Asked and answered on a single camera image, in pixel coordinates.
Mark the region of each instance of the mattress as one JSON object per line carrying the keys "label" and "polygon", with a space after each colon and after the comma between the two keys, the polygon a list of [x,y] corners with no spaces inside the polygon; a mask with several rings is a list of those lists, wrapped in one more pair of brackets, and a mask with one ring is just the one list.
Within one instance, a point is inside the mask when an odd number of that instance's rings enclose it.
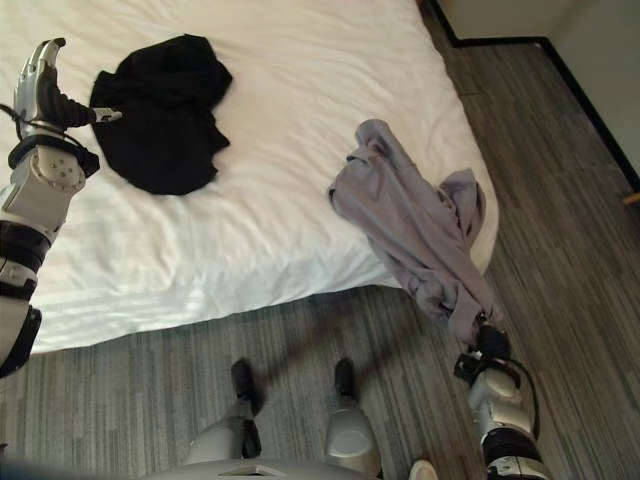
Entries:
{"label": "mattress", "polygon": [[[42,40],[65,37],[61,90],[87,103],[100,70],[133,50],[207,37],[234,81],[216,107],[231,146],[216,179],[154,196],[101,155],[39,273],[34,351],[220,318],[360,285],[397,286],[365,235],[334,213],[326,188],[380,118],[437,184],[470,167],[487,197],[471,255],[484,270],[498,225],[491,180],[442,58],[413,0],[47,0],[0,2],[0,101]],[[16,144],[7,119],[0,151]],[[0,166],[2,184],[10,170]]]}

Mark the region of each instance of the white wall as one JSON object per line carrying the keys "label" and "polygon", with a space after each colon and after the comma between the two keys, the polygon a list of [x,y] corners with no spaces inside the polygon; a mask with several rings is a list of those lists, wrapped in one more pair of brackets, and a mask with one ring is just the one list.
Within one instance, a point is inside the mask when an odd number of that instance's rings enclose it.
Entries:
{"label": "white wall", "polygon": [[640,1],[581,3],[549,39],[640,173]]}
{"label": "white wall", "polygon": [[547,36],[576,1],[584,0],[438,0],[438,3],[456,36],[463,39]]}

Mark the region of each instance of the gray shirt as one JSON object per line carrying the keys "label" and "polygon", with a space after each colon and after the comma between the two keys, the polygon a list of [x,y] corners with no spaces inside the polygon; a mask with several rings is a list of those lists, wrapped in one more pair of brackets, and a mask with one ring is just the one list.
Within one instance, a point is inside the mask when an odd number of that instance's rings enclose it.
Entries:
{"label": "gray shirt", "polygon": [[470,169],[439,189],[418,172],[389,126],[367,120],[360,145],[329,187],[333,208],[361,228],[376,255],[432,320],[476,343],[476,317],[502,310],[469,250],[484,218],[484,195]]}

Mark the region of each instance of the wooden floor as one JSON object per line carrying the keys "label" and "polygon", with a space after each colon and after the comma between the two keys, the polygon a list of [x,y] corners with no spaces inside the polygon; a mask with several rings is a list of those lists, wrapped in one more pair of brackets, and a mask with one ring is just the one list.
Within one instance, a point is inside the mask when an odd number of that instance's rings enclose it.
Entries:
{"label": "wooden floor", "polygon": [[[640,208],[623,206],[629,186],[541,49],[456,50],[423,11],[498,193],[488,276],[539,386],[543,457],[556,480],[640,478]],[[246,356],[267,392],[264,455],[319,458],[333,365],[350,355],[385,478],[426,457],[441,480],[482,479],[460,350],[400,291],[319,295],[33,358],[0,383],[0,440],[86,472],[166,469],[231,403],[228,367]]]}

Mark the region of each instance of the black baseboard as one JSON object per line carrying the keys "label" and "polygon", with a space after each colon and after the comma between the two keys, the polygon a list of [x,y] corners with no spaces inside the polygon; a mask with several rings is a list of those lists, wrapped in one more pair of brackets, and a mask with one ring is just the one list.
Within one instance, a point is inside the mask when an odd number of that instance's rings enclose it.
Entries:
{"label": "black baseboard", "polygon": [[640,191],[640,176],[638,172],[636,172],[631,166],[631,162],[618,145],[618,142],[614,138],[613,134],[602,120],[602,117],[596,110],[596,107],[593,106],[589,97],[584,92],[576,78],[569,70],[569,67],[564,60],[560,56],[560,54],[556,51],[555,47],[551,43],[551,41],[547,37],[497,37],[497,38],[464,38],[460,39],[456,36],[451,24],[447,20],[446,15],[440,8],[440,4],[438,0],[429,0],[433,11],[435,12],[438,20],[442,24],[445,33],[447,34],[447,38],[453,47],[456,48],[464,48],[464,47],[478,47],[478,46],[487,46],[487,45],[506,45],[506,44],[517,44],[517,43],[537,43],[539,44],[553,65],[560,73],[560,76],[564,80],[564,82],[571,90],[571,93],[576,98],[582,110],[587,115],[589,121],[593,124],[596,132],[600,135],[600,138],[606,145],[607,149],[611,153],[611,156],[622,170],[622,173],[626,177],[627,181],[631,185],[634,191]]}

